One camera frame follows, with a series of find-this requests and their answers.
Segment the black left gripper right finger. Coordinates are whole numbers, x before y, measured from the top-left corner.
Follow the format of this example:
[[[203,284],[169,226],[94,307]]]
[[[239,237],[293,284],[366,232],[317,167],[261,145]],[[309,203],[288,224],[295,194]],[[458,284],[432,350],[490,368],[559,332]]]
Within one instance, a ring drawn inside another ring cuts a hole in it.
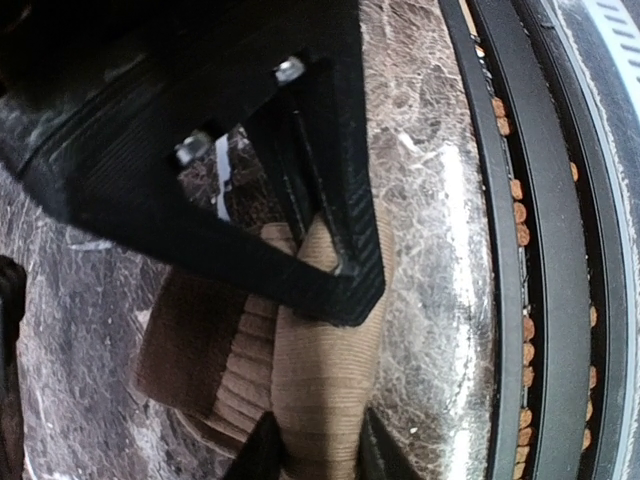
[[[364,480],[420,480],[372,407],[364,415],[358,466],[360,479]]]

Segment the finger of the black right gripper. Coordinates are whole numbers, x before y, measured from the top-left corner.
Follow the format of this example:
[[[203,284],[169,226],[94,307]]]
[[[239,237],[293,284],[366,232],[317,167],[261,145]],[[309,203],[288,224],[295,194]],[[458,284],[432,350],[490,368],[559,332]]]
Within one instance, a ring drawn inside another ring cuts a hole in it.
[[[293,55],[273,72],[275,95],[249,118],[249,140],[303,243],[321,218],[337,255],[336,295],[380,295],[383,259],[369,176],[361,64]]]
[[[337,326],[358,326],[380,295],[336,295],[326,272],[194,206],[175,169],[154,157],[66,154],[66,220],[165,263],[227,282]]]

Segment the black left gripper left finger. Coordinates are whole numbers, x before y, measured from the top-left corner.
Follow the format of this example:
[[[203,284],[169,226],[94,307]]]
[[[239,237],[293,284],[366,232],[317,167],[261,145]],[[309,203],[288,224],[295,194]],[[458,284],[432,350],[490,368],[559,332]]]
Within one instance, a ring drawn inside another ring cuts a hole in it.
[[[272,412],[265,412],[227,470],[227,480],[278,480],[285,446]]]

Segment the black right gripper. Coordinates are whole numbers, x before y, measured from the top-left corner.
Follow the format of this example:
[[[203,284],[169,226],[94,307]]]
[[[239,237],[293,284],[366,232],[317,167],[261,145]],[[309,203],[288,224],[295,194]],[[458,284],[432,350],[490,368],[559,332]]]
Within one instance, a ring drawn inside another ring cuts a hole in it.
[[[25,192],[66,220],[64,155],[154,157],[168,161],[178,180],[172,148],[196,128],[222,134],[249,127],[276,93],[281,61],[298,55],[360,64],[359,7],[155,3],[113,35],[95,4],[36,3],[1,46],[24,66],[1,100],[2,156]]]

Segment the tan brown sock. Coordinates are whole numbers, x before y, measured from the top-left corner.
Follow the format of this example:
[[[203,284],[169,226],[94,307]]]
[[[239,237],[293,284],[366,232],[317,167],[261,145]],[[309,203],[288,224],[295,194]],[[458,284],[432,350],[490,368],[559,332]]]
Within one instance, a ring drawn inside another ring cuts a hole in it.
[[[238,453],[265,413],[284,443],[286,479],[356,479],[388,301],[335,327],[179,271],[152,309],[139,390],[200,441]]]

